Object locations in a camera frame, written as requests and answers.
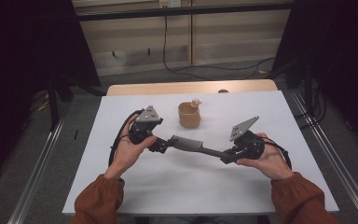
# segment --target brown sleeve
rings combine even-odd
[[[71,223],[118,223],[116,210],[123,203],[124,180],[99,175],[77,196]]]
[[[272,202],[282,223],[338,223],[324,209],[324,192],[301,174],[271,184]]]

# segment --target power outlet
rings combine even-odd
[[[159,0],[160,8],[180,7],[180,6],[181,6],[181,0]]]
[[[170,7],[180,7],[181,0],[171,0]]]
[[[170,6],[170,0],[159,0],[159,7],[165,8]]]

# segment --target metal frame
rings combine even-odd
[[[304,106],[305,100],[302,98],[301,94],[298,91],[291,91],[291,93],[301,113],[306,113],[307,108]],[[306,121],[309,125],[311,125],[316,122],[316,119],[307,115]],[[316,140],[319,142],[322,150],[324,151],[325,156],[333,166],[338,178],[341,180],[342,185],[350,195],[354,205],[358,210],[358,185],[356,184],[351,174],[348,172],[342,160],[339,158],[336,150],[333,148],[327,136],[324,134],[321,126],[316,124],[311,125],[310,128],[315,135]]]
[[[164,17],[164,16],[183,16],[197,14],[214,14],[246,11],[271,11],[291,9],[298,5],[296,1],[279,2],[279,3],[260,3],[260,4],[242,4],[231,6],[216,7],[170,7],[170,8],[153,8],[140,9],[132,11],[112,11],[98,13],[77,13],[74,16],[42,17],[37,20],[73,20],[73,21],[105,21],[117,19],[146,18],[146,17]]]
[[[16,207],[14,208],[10,219],[8,220],[7,224],[21,224],[23,223],[28,209],[31,205],[31,202],[36,194],[37,186],[41,180],[42,174],[45,171],[45,167],[48,164],[48,158],[54,149],[55,143],[60,135],[63,122],[68,114],[70,107],[70,103],[66,103],[63,108],[62,117],[58,121],[58,124],[55,126],[54,130],[50,132],[48,135],[48,140],[43,147],[42,153],[34,167],[34,170],[25,186],[22,194],[17,201]]]

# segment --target cup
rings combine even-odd
[[[200,109],[191,102],[183,102],[178,106],[179,122],[185,128],[197,128],[200,125]]]

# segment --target cable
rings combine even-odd
[[[212,79],[210,78],[207,78],[207,77],[199,77],[199,76],[196,76],[196,75],[193,75],[193,74],[189,74],[189,73],[178,73],[176,70],[172,70],[171,68],[168,67],[167,65],[167,62],[165,60],[165,49],[166,49],[166,45],[167,45],[167,16],[164,17],[165,19],[165,33],[164,33],[164,48],[162,50],[162,62],[164,63],[164,67],[172,72],[172,73],[175,73],[175,74],[178,74],[178,75],[186,75],[186,76],[191,76],[191,77],[197,77],[197,78],[200,78],[200,79],[205,79],[205,80],[208,80],[208,81],[213,81]]]
[[[116,139],[115,139],[115,142],[113,143],[113,145],[110,147],[111,150],[110,150],[110,155],[109,155],[109,161],[108,161],[108,166],[110,166],[112,164],[112,161],[113,161],[113,158],[115,157],[115,154],[116,154],[116,149],[118,147],[118,143],[120,142],[121,138],[127,136],[127,135],[124,135],[124,136],[121,136],[121,133],[123,132],[124,128],[126,127],[126,124],[129,122],[129,120],[132,118],[132,116],[134,116],[135,114],[138,114],[140,115],[144,110],[135,110],[132,114],[130,114],[127,119],[124,121],[123,125],[121,125],[121,128],[120,130],[118,131],[117,133],[117,136],[116,136]]]
[[[40,98],[42,98],[44,95],[46,95],[46,93],[48,93],[47,91],[43,91],[42,93],[40,93],[39,96],[35,97],[31,102],[35,102],[37,100],[39,100]]]
[[[322,93],[322,99],[323,99],[323,106],[321,104],[321,102],[319,101],[319,91]],[[325,114],[326,114],[326,110],[327,110],[327,106],[326,106],[326,102],[325,102],[325,96],[324,96],[324,93],[318,89],[317,91],[317,97],[318,97],[318,104],[319,104],[319,111],[318,111],[318,114],[314,117],[314,120],[312,120],[310,123],[307,123],[303,126],[300,126],[299,129],[302,130],[304,128],[307,128],[307,127],[312,127],[316,124],[319,124],[325,117]]]
[[[295,119],[301,119],[302,117],[304,117],[306,115],[313,116],[313,114],[315,112],[315,109],[317,109],[317,108],[319,108],[319,110],[321,109],[319,98],[318,98],[319,90],[320,90],[319,88],[316,89],[316,94],[315,94],[314,99],[313,99],[314,103],[312,105],[312,109],[310,111],[307,111],[307,112],[303,113],[303,114],[293,115],[293,117],[295,117]]]
[[[240,70],[246,70],[246,69],[251,69],[251,68],[255,67],[255,71],[250,76],[243,78],[243,79],[247,79],[249,77],[253,77],[256,74],[257,68],[261,63],[264,63],[264,62],[267,62],[269,60],[275,59],[274,57],[270,57],[270,58],[267,58],[267,59],[264,59],[264,60],[260,61],[257,64],[247,66],[247,67],[241,67],[241,68],[225,68],[225,67],[218,67],[218,66],[211,66],[211,65],[194,65],[194,66],[187,66],[187,67],[178,68],[178,69],[171,69],[167,65],[166,56],[165,56],[165,50],[166,50],[166,45],[167,45],[167,30],[168,30],[167,16],[165,16],[164,19],[165,19],[165,32],[164,32],[164,47],[163,47],[163,51],[162,51],[162,62],[164,64],[164,67],[168,71],[170,71],[172,73],[175,73],[175,74],[178,74],[178,75],[187,75],[187,76],[192,76],[192,77],[197,77],[197,78],[212,81],[212,79],[209,79],[207,77],[199,77],[199,76],[196,76],[194,74],[189,74],[189,73],[179,73],[179,71],[186,70],[186,69],[189,69],[189,68],[213,68],[213,69],[221,69],[221,70],[228,70],[228,71],[240,71]]]
[[[41,105],[29,109],[29,112],[32,113],[32,112],[34,112],[36,110],[43,110],[49,104],[49,99],[48,98],[49,98],[49,96],[46,97],[46,99],[43,101],[43,103]]]

